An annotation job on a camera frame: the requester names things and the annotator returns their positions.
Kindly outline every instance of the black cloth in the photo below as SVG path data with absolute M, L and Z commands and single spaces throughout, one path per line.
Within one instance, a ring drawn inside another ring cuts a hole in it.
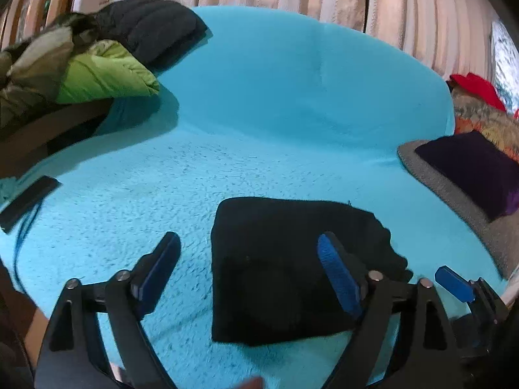
M 172 0 L 121 0 L 95 13 L 100 39 L 119 41 L 149 68 L 173 64 L 205 35 L 195 12 Z
M 402 282 L 413 276 L 371 212 L 336 202 L 230 198 L 211 231 L 213 341 L 257 346 L 353 328 L 317 256 L 325 231 L 368 270 Z

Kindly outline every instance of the metal screw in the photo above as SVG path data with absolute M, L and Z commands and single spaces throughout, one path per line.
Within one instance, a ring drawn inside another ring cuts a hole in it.
M 127 280 L 130 277 L 130 271 L 127 269 L 123 269 L 115 274 L 116 280 Z
M 434 286 L 434 284 L 429 278 L 420 278 L 419 282 L 422 285 L 422 287 L 432 288 Z
M 77 287 L 78 285 L 79 285 L 79 279 L 72 278 L 66 282 L 65 287 L 67 287 L 67 289 L 73 289 L 73 288 Z
M 374 280 L 376 282 L 384 279 L 384 275 L 382 275 L 382 272 L 379 272 L 379 271 L 369 271 L 368 277 L 369 277 L 369 279 Z

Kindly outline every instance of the blue cable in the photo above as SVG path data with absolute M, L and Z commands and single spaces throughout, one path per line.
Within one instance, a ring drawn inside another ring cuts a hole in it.
M 22 248 L 23 242 L 27 238 L 27 235 L 34 224 L 36 217 L 40 213 L 42 204 L 43 201 L 38 202 L 36 205 L 33 206 L 30 212 L 27 212 L 27 214 L 25 214 L 22 220 L 22 224 L 20 225 L 20 228 L 18 230 L 18 234 L 16 236 L 15 253 L 13 258 L 13 270 L 16 285 L 18 285 L 18 288 L 25 295 L 27 295 L 27 291 L 25 290 L 25 287 L 23 286 L 22 281 L 20 280 L 20 277 L 18 275 L 18 257 L 20 256 L 20 250 Z

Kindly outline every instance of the patterned cushion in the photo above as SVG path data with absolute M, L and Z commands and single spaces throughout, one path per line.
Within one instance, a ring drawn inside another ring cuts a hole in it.
M 452 97 L 456 117 L 455 134 L 477 130 L 500 151 L 519 162 L 519 122 L 461 87 L 454 88 Z

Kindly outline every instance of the teal fabric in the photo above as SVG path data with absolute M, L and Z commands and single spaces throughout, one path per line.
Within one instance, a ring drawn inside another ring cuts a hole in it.
M 413 281 L 448 265 L 504 289 L 477 237 L 396 156 L 401 143 L 453 132 L 439 76 L 381 41 L 302 15 L 196 11 L 213 36 L 158 75 L 159 95 L 115 101 L 99 133 L 118 132 L 67 148 L 24 177 L 24 185 L 40 174 L 63 183 L 19 258 L 20 278 L 45 314 L 67 279 L 105 280 L 176 231 L 181 259 L 143 327 L 177 386 L 225 388 L 261 374 L 270 389 L 321 387 L 348 333 L 256 348 L 211 342 L 210 231 L 219 202 L 234 196 L 350 201 L 391 230 Z M 0 235 L 8 267 L 15 235 Z M 438 291 L 450 316 L 466 311 Z M 118 361 L 106 320 L 103 331 Z

